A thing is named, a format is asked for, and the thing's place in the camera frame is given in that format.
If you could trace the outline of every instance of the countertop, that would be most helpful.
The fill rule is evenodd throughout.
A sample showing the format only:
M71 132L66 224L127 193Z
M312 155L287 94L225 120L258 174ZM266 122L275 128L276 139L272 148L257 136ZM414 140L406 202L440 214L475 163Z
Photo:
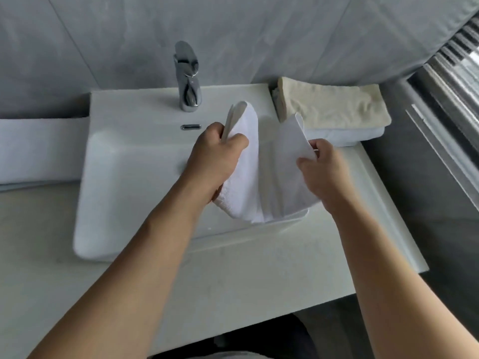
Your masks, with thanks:
M427 265L361 144L343 149L372 214L418 272ZM23 359L108 264L72 250L79 184L0 193L0 351ZM151 353L354 293L321 204L278 235L187 253Z

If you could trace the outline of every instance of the person's left arm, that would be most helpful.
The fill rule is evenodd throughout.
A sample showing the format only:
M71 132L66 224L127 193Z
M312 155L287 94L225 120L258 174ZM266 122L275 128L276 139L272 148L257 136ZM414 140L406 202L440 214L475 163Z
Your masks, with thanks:
M220 142L215 122L182 176L128 246L38 344L29 359L144 359L200 214L233 173L248 139Z

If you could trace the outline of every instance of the sink basin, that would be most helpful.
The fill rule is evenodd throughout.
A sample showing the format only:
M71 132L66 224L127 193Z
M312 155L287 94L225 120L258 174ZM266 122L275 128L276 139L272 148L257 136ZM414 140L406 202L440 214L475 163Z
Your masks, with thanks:
M91 124L73 247L84 259L112 260L182 173L200 133L225 123L232 104L247 100L259 117L260 142L279 125L268 86L202 87L192 113L178 106L176 88L112 90L92 94ZM199 124L200 129L182 130ZM190 250L207 249L280 231L307 211L279 222L250 224L206 206Z

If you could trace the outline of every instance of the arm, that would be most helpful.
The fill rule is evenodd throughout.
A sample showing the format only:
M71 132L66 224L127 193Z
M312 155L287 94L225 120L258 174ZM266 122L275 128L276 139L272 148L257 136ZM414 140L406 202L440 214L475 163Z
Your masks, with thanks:
M479 343L366 211L340 152L325 140L311 145L317 161L298 167L338 227L376 358L479 358Z
M233 173L248 139L220 142L216 122L128 246L30 354L30 359L146 358L196 222Z

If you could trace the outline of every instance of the chrome faucet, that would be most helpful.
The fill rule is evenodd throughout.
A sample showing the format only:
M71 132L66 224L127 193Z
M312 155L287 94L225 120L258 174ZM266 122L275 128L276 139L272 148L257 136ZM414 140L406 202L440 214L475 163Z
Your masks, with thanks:
M185 112L194 112L201 104L200 82L198 74L198 59L193 48L186 41L175 44L176 79L180 92L180 108Z

